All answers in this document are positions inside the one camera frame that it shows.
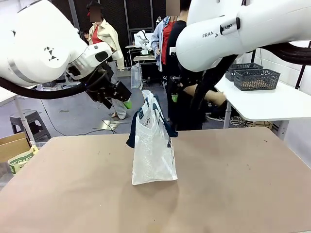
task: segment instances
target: robot arm logo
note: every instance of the robot arm logo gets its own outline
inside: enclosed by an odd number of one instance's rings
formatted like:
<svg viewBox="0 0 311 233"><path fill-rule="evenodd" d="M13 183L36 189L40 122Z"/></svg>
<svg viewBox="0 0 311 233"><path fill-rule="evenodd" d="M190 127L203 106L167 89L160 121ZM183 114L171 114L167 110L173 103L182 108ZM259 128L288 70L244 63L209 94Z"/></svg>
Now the robot arm logo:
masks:
<svg viewBox="0 0 311 233"><path fill-rule="evenodd" d="M51 55L51 58L49 59L49 61L54 60L54 59L57 59L57 61L59 61L59 59L57 57L53 56L53 50L54 50L54 48L52 49L50 47L45 47L44 48L44 51L48 51L50 53L50 55Z"/></svg>

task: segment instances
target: black hair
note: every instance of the black hair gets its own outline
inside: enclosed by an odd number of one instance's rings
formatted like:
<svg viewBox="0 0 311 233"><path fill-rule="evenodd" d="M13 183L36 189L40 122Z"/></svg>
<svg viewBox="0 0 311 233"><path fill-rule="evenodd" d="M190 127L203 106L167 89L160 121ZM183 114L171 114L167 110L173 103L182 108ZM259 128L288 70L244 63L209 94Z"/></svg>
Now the black hair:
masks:
<svg viewBox="0 0 311 233"><path fill-rule="evenodd" d="M188 11L190 4L191 0L180 0L180 11Z"/></svg>

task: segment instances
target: navy blue fabric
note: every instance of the navy blue fabric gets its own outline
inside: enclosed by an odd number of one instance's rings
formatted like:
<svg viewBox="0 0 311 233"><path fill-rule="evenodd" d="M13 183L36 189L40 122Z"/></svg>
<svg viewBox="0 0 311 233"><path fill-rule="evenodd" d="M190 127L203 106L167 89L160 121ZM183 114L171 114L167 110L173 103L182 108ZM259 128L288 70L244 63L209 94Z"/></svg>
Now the navy blue fabric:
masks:
<svg viewBox="0 0 311 233"><path fill-rule="evenodd" d="M157 108L157 105L154 103L153 104L153 110L155 111L156 114L156 110L161 113L162 111L162 107L160 105L160 101L157 95L154 95L155 99L157 100L160 110ZM131 133L130 136L126 142L126 144L131 147L131 148L135 148L135 136L136 136L136 118L139 114L139 112L142 111L142 108L140 108L133 116L133 120L132 120L132 126L131 126ZM162 116L162 114L159 114L162 121L164 122L164 127L169 135L169 137L178 137L178 132L176 132L176 130L167 122L167 120Z"/></svg>

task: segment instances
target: gray pants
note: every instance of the gray pants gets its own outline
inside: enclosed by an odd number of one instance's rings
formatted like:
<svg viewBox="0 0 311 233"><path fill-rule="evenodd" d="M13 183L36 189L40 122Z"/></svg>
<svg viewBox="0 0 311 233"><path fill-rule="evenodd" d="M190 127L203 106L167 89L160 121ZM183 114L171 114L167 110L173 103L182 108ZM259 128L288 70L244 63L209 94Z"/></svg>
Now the gray pants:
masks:
<svg viewBox="0 0 311 233"><path fill-rule="evenodd" d="M108 64L109 64L110 68L113 71L113 76L111 77L111 82L113 84L115 84L119 80L118 79L117 63L116 63L116 61L112 61L112 62L109 62ZM115 100L113 98L111 98L111 102L112 102L113 107L116 110L116 113L117 113L118 117L121 120L125 119L125 117L126 117L126 107L123 104L123 102L120 101L120 100Z"/></svg>

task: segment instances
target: plastic bag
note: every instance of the plastic bag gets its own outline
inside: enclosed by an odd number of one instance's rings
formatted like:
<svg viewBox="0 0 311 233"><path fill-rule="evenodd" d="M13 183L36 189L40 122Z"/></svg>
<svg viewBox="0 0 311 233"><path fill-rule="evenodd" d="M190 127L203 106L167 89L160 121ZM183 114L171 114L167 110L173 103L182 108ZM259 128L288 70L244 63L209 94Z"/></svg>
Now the plastic bag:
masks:
<svg viewBox="0 0 311 233"><path fill-rule="evenodd" d="M128 141L131 146L135 137L132 184L177 180L171 137L178 133L164 119L157 98L150 91L143 95L145 103L135 114Z"/></svg>

